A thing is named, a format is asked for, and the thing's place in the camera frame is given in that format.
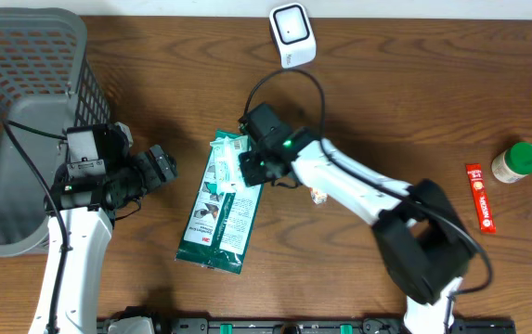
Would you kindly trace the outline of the light green wipes pack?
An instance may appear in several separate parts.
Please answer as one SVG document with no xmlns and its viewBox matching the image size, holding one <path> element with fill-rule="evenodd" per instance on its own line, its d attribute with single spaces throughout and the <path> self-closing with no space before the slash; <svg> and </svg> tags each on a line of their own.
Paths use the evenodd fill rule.
<svg viewBox="0 0 532 334">
<path fill-rule="evenodd" d="M 215 181 L 219 192 L 237 193 L 245 188 L 240 170 L 240 154 L 249 151 L 246 135 L 232 138 L 226 135 L 210 143 L 214 154 Z"/>
</svg>

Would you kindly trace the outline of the orange white small packet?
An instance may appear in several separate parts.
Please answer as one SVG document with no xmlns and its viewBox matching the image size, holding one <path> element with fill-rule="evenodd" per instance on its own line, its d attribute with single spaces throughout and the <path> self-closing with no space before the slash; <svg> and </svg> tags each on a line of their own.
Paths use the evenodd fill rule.
<svg viewBox="0 0 532 334">
<path fill-rule="evenodd" d="M 309 188 L 311 199 L 316 205 L 323 204 L 328 199 L 328 194 L 320 189 L 317 189 L 315 187 Z"/>
</svg>

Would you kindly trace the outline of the green 3M product pouch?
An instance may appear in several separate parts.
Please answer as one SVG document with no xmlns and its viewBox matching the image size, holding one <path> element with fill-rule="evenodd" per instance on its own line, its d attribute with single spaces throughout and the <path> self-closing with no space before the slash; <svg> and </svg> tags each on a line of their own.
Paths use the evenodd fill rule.
<svg viewBox="0 0 532 334">
<path fill-rule="evenodd" d="M 175 258 L 240 274 L 263 188 L 227 193 L 218 188 L 215 149 L 210 149 L 200 187 Z"/>
</svg>

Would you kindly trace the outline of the red Nescafe stick box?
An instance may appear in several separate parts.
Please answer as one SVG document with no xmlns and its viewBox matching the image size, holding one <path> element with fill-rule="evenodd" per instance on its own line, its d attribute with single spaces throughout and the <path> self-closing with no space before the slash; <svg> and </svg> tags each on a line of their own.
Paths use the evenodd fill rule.
<svg viewBox="0 0 532 334">
<path fill-rule="evenodd" d="M 486 234 L 496 234 L 497 228 L 489 205 L 481 165 L 479 163 L 470 163 L 466 164 L 465 168 L 474 198 L 474 207 L 480 231 Z"/>
</svg>

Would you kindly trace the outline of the green lid white jar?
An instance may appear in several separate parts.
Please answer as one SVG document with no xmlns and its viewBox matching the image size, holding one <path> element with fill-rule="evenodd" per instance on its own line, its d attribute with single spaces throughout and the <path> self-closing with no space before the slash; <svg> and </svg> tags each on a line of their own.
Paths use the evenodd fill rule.
<svg viewBox="0 0 532 334">
<path fill-rule="evenodd" d="M 532 144 L 518 142 L 503 150 L 492 161 L 491 171 L 505 184 L 518 182 L 532 174 Z"/>
</svg>

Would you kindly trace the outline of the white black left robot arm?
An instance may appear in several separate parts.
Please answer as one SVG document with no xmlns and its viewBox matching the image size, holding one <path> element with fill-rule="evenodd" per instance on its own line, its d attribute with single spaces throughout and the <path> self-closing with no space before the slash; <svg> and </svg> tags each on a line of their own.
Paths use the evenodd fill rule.
<svg viewBox="0 0 532 334">
<path fill-rule="evenodd" d="M 94 333 L 101 269 L 116 212 L 177 177 L 160 146 L 131 154 L 122 123 L 66 133 L 68 160 L 45 191 L 48 254 L 32 333 Z"/>
</svg>

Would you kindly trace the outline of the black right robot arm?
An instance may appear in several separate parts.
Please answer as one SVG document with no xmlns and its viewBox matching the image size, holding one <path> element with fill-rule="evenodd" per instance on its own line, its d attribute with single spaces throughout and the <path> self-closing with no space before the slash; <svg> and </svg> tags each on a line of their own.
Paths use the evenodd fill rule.
<svg viewBox="0 0 532 334">
<path fill-rule="evenodd" d="M 388 275 L 407 297 L 406 330 L 450 332 L 469 262 L 483 251 L 438 184 L 384 176 L 307 128 L 243 125 L 240 130 L 252 144 L 240 156 L 247 185 L 292 176 L 331 196 L 370 226 Z"/>
</svg>

